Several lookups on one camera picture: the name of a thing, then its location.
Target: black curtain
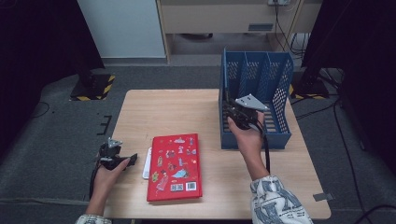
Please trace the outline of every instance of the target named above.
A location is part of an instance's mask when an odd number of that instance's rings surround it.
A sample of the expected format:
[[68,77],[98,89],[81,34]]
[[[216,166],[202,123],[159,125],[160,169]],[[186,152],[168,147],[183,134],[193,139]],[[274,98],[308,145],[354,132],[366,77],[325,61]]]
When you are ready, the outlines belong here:
[[[77,73],[74,56],[87,69],[104,67],[78,2],[50,1],[0,1],[0,158],[30,118],[43,87]],[[66,50],[71,43],[76,55]]]
[[323,0],[304,56],[301,86],[322,67],[341,68],[340,93],[363,146],[379,153],[396,174],[396,4],[393,1]]

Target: power outlet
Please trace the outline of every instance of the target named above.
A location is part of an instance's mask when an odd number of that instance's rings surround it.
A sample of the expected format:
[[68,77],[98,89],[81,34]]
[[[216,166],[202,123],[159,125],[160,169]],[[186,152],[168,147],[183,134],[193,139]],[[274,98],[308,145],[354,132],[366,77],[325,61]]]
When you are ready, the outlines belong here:
[[286,6],[290,4],[290,0],[268,0],[269,6],[274,6],[275,4],[279,6]]

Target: small white object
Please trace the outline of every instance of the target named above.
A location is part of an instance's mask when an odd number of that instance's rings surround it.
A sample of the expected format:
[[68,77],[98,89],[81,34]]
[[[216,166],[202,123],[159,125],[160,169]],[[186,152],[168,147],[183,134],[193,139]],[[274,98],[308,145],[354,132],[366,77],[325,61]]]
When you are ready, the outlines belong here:
[[149,179],[149,165],[151,164],[151,147],[148,148],[148,155],[146,157],[145,168],[143,169],[143,179]]

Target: wooden table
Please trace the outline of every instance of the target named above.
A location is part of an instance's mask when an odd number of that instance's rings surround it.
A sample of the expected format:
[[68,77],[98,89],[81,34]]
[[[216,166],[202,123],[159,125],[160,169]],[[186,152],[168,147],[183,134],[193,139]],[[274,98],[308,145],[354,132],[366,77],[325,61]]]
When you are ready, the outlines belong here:
[[[121,156],[138,153],[106,203],[106,217],[172,219],[251,219],[250,177],[238,150],[220,148],[219,90],[128,91],[113,138],[123,142]],[[323,192],[297,120],[287,102],[292,133],[286,148],[271,150],[271,172],[301,201],[312,218],[329,218]],[[203,197],[199,200],[148,203],[148,181],[142,178],[148,148],[156,135],[198,133]]]

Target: yellow black hazard tape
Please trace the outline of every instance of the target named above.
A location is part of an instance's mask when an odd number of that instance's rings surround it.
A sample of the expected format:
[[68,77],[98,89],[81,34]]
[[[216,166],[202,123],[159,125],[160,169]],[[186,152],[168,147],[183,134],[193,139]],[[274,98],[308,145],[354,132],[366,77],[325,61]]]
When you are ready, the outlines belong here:
[[326,93],[313,93],[313,94],[299,94],[294,91],[292,85],[289,87],[289,95],[291,99],[326,99],[329,94]]
[[116,76],[109,76],[108,81],[106,86],[103,89],[103,93],[101,93],[100,95],[80,95],[80,96],[74,96],[74,97],[70,97],[71,101],[90,101],[90,100],[105,100],[108,92],[111,89],[111,86],[113,85],[114,82],[114,78],[116,78]]

